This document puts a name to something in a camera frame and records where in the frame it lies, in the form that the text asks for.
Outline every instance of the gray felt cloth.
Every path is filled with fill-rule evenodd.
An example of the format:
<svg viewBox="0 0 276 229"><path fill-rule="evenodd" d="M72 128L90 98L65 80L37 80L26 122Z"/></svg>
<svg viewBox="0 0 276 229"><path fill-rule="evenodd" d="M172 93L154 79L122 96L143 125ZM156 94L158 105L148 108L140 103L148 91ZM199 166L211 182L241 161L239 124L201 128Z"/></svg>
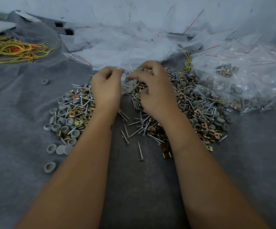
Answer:
<svg viewBox="0 0 276 229"><path fill-rule="evenodd" d="M30 23L14 13L8 20L17 24L10 32L25 42L49 41L53 46L60 40L45 23ZM0 65L0 229L13 227L52 177L44 172L44 165L60 164L66 158L46 152L57 138L43 126L49 122L49 110L57 107L71 84L85 83L94 71L62 52L67 52L63 44L32 64ZM181 68L184 61L183 56L174 56L165 65ZM42 85L43 79L51 83ZM138 117L130 96L122 98L120 108ZM163 159L152 138L136 135L126 146L122 127L117 116L100 228L189 228L174 161ZM128 127L129 133L135 129ZM144 162L139 162L138 140ZM276 110L235 114L228 138L214 145L212 154L276 228Z"/></svg>

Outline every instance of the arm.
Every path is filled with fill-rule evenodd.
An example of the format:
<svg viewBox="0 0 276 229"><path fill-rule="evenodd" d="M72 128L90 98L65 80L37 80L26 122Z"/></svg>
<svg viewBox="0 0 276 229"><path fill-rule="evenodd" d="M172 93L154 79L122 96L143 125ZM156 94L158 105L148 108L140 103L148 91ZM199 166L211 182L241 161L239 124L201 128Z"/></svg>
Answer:
<svg viewBox="0 0 276 229"><path fill-rule="evenodd" d="M104 203L111 129L120 105L122 73L115 67L106 67L92 78L96 102L92 119L16 229L98 228Z"/></svg>
<svg viewBox="0 0 276 229"><path fill-rule="evenodd" d="M163 126L173 151L186 214L192 228L268 228L205 148L187 117L179 111L171 81L158 61L128 78L147 84L140 99Z"/></svg>

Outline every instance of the hand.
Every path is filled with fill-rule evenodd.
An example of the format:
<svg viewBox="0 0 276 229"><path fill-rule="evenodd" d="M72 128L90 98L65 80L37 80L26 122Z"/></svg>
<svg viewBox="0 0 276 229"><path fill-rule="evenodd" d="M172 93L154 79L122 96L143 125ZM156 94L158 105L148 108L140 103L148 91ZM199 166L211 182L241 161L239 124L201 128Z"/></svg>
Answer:
<svg viewBox="0 0 276 229"><path fill-rule="evenodd" d="M180 112L172 83L159 61L146 61L140 68L152 69L154 75L136 70L128 79L139 79L147 85L140 94L141 104L147 113L162 124Z"/></svg>
<svg viewBox="0 0 276 229"><path fill-rule="evenodd" d="M121 99L121 76L124 70L107 66L98 71L91 82L96 111L108 111L117 114Z"/></svg>

